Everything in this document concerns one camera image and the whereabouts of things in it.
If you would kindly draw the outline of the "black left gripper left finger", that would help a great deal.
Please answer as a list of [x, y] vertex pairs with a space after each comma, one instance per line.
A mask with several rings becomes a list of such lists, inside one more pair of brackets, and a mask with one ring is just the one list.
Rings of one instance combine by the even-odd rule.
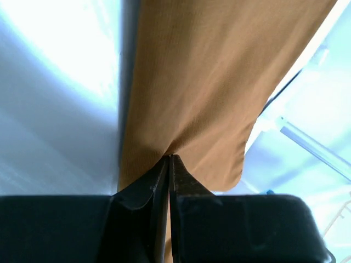
[[112, 196], [1, 197], [1, 262], [163, 262], [168, 165]]

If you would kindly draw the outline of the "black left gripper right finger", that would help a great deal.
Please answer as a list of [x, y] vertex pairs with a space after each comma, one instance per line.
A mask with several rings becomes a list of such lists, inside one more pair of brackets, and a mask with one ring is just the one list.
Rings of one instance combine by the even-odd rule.
[[308, 206], [292, 195], [217, 196], [169, 159], [174, 262], [327, 262]]

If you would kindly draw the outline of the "brown trousers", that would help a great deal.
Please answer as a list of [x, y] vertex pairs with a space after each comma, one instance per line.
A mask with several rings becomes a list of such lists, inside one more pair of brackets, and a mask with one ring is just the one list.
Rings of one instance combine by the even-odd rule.
[[208, 189], [233, 188], [257, 117], [334, 5], [142, 1], [119, 188], [173, 153]]

